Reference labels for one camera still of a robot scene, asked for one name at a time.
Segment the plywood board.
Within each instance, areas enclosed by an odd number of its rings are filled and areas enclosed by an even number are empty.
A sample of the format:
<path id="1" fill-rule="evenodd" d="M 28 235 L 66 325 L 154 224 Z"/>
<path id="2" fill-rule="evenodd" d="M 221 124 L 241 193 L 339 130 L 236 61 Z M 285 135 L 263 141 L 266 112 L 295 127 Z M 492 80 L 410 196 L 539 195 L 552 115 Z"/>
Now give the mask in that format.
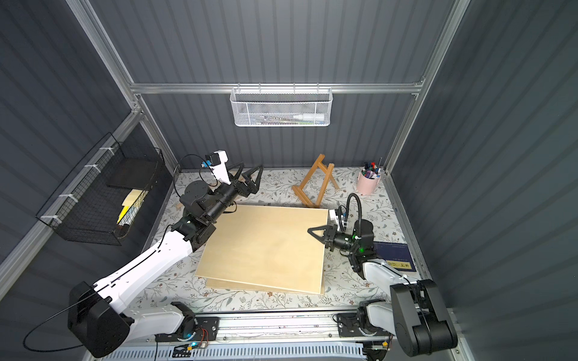
<path id="1" fill-rule="evenodd" d="M 326 209 L 240 205 L 217 221 L 196 275 L 319 294 L 325 247 L 308 230 L 327 222 Z"/>
<path id="2" fill-rule="evenodd" d="M 309 291 L 302 290 L 288 290 L 275 287 L 266 287 L 254 284 L 244 284 L 233 281 L 222 281 L 214 278 L 206 278 L 206 287 L 214 289 L 226 289 L 226 290 L 251 290 L 258 292 L 272 292 L 272 293 L 302 293 L 302 294 L 312 294 L 312 295 L 324 295 L 326 290 L 325 279 L 322 279 L 321 287 L 319 292 L 313 293 Z"/>

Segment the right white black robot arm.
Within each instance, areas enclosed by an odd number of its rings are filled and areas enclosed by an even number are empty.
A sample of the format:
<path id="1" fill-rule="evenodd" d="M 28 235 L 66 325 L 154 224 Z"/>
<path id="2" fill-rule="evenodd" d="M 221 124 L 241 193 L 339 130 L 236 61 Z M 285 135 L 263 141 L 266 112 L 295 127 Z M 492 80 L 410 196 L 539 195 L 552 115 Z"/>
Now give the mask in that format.
<path id="1" fill-rule="evenodd" d="M 337 224 L 308 229 L 329 251 L 344 251 L 352 271 L 390 298 L 361 302 L 353 324 L 360 331 L 394 335 L 407 356 L 432 354 L 458 346 L 458 334 L 437 284 L 409 277 L 388 265 L 374 243 L 373 224 L 355 221 L 352 234 Z"/>

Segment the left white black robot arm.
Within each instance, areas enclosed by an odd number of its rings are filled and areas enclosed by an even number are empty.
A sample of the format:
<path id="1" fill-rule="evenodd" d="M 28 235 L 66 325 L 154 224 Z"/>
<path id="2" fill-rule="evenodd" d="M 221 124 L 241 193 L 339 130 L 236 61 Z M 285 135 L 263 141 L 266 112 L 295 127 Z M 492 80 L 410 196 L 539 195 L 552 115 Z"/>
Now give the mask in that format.
<path id="1" fill-rule="evenodd" d="M 128 308 L 152 281 L 209 240 L 218 218 L 238 197 L 258 193 L 263 166 L 245 170 L 238 163 L 233 168 L 235 174 L 223 164 L 215 167 L 222 177 L 215 189 L 201 180 L 190 183 L 180 197 L 182 217 L 156 245 L 117 272 L 71 290 L 67 326 L 92 356 L 108 356 L 126 341 L 149 335 L 168 335 L 174 341 L 198 336 L 196 315 L 182 302 L 144 311 Z"/>

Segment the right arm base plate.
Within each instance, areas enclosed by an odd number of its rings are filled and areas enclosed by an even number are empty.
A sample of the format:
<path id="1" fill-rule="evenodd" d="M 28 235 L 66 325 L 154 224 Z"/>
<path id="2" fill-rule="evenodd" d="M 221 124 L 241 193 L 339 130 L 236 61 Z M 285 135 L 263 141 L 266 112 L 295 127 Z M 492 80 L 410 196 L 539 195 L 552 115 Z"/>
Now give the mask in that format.
<path id="1" fill-rule="evenodd" d="M 333 321 L 337 324 L 340 338 L 355 337 L 385 337 L 388 338 L 391 333 L 372 326 L 368 323 L 362 323 L 357 313 L 346 312 L 338 313 L 332 316 Z"/>

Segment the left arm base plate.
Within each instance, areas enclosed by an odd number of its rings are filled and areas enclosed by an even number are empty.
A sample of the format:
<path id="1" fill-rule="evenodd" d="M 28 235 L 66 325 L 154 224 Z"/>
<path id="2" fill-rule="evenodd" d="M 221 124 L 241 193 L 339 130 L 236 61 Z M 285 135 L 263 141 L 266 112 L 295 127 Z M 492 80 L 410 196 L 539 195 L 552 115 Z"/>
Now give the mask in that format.
<path id="1" fill-rule="evenodd" d="M 156 334 L 156 342 L 177 342 L 177 341 L 215 341 L 220 324 L 219 317 L 196 317 L 186 318 L 179 328 L 170 334 Z"/>

